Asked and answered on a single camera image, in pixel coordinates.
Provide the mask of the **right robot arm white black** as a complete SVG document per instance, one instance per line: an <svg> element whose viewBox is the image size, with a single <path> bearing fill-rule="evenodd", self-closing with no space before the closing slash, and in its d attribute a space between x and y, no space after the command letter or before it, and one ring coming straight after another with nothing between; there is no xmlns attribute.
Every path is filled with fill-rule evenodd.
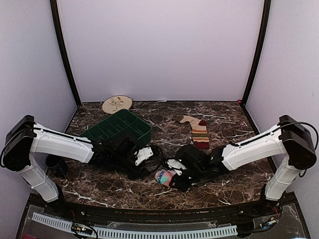
<svg viewBox="0 0 319 239"><path fill-rule="evenodd" d="M265 216L300 173L317 161L319 142L313 141L309 126L307 122L283 115L279 123L269 130L247 140L215 148L209 154L191 144L184 145L174 158L164 162L168 169L158 171L155 179L160 184L185 192L201 179L213 179L246 164L282 154L281 165L264 186L262 199L254 206L257 215Z"/></svg>

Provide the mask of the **green plastic divider tray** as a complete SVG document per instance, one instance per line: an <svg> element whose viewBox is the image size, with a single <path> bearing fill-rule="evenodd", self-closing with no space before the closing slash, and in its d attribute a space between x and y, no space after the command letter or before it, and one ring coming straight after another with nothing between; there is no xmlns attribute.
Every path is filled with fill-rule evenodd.
<svg viewBox="0 0 319 239"><path fill-rule="evenodd" d="M129 110L122 109L80 134L90 140L115 140L129 137L143 147L151 141L152 127Z"/></svg>

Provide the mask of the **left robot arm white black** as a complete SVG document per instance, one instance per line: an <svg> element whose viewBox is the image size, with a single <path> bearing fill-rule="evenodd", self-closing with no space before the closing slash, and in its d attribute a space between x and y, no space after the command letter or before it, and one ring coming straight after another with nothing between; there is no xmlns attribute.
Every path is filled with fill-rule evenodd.
<svg viewBox="0 0 319 239"><path fill-rule="evenodd" d="M56 157L76 160L105 171L124 172L130 179L140 179L151 174L146 160L154 156L164 159L157 145L140 147L128 135L111 140L89 140L48 129L26 115L6 135L0 154L0 165L19 174L27 184L59 217L70 213L64 202L62 190L51 181L33 157L33 153L46 153Z"/></svg>

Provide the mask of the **pink sock with green patches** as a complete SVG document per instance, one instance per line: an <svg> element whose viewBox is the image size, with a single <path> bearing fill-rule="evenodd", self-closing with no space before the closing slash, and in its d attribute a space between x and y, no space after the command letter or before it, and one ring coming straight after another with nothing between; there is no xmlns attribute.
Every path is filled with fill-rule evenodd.
<svg viewBox="0 0 319 239"><path fill-rule="evenodd" d="M162 169L155 174L155 180L162 185L170 187L170 182L175 174L176 172L173 170Z"/></svg>

